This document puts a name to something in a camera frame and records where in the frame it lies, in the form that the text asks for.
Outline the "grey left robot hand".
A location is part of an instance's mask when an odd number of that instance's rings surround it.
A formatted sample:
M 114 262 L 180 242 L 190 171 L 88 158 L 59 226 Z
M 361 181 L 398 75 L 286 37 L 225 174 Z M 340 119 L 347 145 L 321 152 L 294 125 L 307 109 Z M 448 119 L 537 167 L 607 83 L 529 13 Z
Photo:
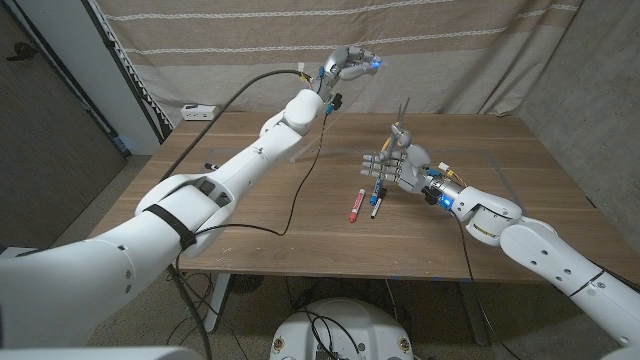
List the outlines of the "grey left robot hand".
M 327 103 L 340 80 L 351 81 L 363 75 L 374 75 L 381 64 L 382 60 L 366 49 L 353 45 L 339 46 L 320 68 L 312 88 Z

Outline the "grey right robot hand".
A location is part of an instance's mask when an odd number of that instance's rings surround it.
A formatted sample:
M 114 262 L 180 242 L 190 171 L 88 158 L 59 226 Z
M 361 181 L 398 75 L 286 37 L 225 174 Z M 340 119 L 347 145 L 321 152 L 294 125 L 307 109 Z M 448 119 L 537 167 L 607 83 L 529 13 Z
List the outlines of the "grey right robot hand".
M 465 188 L 450 170 L 433 170 L 426 150 L 412 142 L 412 134 L 398 122 L 377 155 L 364 155 L 360 173 L 381 181 L 391 181 L 402 190 L 423 194 L 430 205 L 450 210 Z

